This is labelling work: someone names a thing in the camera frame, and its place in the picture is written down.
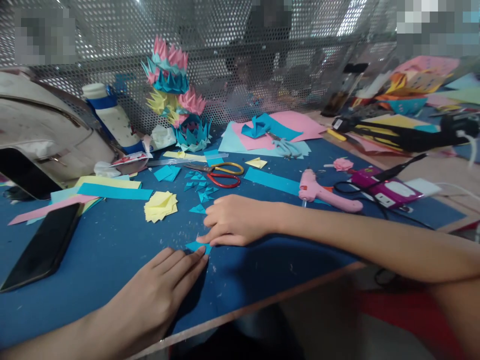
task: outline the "black phone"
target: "black phone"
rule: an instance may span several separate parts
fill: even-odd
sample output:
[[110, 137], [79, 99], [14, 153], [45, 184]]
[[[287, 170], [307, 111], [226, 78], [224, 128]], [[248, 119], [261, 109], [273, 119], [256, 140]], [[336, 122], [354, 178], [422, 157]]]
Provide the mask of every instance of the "black phone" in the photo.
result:
[[13, 181], [35, 199], [50, 199], [50, 193], [62, 188], [33, 161], [13, 147], [0, 149], [0, 174]]
[[58, 270], [83, 208], [83, 204], [75, 203], [47, 214], [0, 287], [0, 293], [46, 278]]

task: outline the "origami lotus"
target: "origami lotus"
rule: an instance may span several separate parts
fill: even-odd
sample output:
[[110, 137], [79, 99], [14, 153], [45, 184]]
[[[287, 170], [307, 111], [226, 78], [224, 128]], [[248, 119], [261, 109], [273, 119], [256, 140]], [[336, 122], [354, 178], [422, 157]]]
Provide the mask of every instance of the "origami lotus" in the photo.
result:
[[180, 105], [189, 113], [201, 115], [207, 103], [202, 96], [197, 96], [191, 87], [185, 94], [178, 97]]

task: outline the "hot glue gun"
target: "hot glue gun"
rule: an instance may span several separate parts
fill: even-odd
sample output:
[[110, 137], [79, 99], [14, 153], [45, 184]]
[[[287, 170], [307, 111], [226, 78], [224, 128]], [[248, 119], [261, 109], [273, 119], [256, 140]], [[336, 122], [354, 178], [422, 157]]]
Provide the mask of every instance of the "hot glue gun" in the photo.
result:
[[364, 205], [358, 200], [349, 200], [328, 191], [317, 182], [317, 175], [312, 169], [306, 169], [301, 175], [298, 197], [303, 202], [311, 203], [318, 198], [346, 213], [358, 213]]

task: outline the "teal origami petal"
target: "teal origami petal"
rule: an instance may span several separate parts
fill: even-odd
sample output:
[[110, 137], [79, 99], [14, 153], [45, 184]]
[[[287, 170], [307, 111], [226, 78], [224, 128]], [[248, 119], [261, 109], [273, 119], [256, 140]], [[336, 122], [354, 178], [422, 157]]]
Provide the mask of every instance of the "teal origami petal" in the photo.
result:
[[202, 206], [202, 204], [198, 204], [197, 206], [192, 207], [189, 211], [191, 213], [206, 214], [205, 208]]

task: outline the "stack of paper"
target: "stack of paper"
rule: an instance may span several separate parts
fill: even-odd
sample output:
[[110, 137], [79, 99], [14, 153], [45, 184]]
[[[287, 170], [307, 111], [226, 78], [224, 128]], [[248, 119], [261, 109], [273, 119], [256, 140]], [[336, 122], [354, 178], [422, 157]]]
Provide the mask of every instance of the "stack of paper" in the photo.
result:
[[153, 223], [156, 223], [158, 220], [163, 220], [167, 215], [178, 211], [177, 203], [177, 194], [172, 194], [169, 191], [156, 191], [143, 207], [145, 220]]

